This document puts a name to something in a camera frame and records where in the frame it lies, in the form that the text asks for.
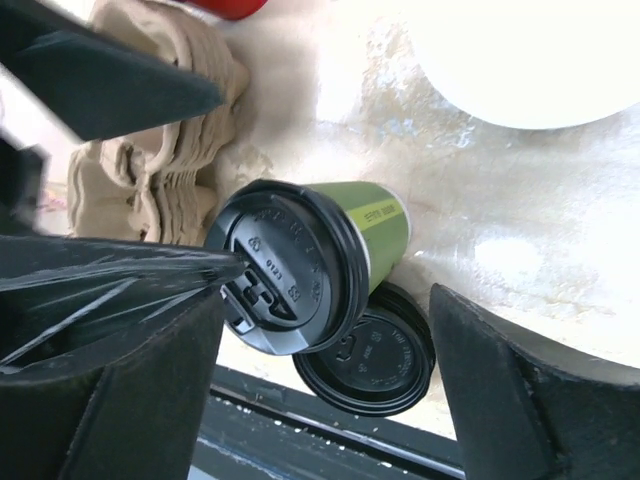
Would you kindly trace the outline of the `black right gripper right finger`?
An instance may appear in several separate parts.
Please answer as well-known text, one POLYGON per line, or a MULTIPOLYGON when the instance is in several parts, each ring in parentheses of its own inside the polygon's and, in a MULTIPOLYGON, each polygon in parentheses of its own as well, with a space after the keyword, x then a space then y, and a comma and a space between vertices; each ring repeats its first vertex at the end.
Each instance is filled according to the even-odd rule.
POLYGON ((636 479, 639 371, 503 319, 439 284, 429 315, 469 479, 636 479))

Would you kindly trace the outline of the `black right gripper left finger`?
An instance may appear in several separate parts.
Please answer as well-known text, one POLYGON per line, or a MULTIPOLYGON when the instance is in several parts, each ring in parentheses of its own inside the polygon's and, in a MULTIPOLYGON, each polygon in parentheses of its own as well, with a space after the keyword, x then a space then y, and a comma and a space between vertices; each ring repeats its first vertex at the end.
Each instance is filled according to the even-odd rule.
POLYGON ((2 478, 186 478, 223 316, 220 295, 204 291, 2 375, 2 478))

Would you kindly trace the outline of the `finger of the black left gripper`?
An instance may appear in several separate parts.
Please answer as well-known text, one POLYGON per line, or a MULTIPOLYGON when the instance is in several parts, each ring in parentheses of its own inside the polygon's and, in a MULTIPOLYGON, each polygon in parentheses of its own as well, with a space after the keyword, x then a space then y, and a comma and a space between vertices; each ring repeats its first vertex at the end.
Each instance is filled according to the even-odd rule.
POLYGON ((204 77, 38 1, 2 2, 1 64, 84 141, 193 118, 222 103, 204 77))
POLYGON ((201 247, 36 234, 1 238, 1 367, 19 370, 185 304, 240 274, 201 247))

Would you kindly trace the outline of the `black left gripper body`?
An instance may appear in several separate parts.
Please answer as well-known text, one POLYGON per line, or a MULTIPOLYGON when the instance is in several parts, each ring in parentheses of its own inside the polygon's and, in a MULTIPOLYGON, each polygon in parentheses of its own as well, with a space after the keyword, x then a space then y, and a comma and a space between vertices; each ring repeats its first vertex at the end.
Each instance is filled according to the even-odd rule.
POLYGON ((1 232, 34 229, 48 157, 38 146, 23 146, 1 130, 1 232))

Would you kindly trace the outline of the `black coffee lid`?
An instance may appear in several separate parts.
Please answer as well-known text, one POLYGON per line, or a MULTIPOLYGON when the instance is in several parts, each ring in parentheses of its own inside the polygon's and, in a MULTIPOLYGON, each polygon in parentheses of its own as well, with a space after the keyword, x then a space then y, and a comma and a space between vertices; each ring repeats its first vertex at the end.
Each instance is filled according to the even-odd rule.
POLYGON ((251 182, 229 198, 205 245, 245 261, 244 271, 221 288, 225 322, 260 352, 326 349, 366 308, 365 244, 338 202, 313 187, 251 182))

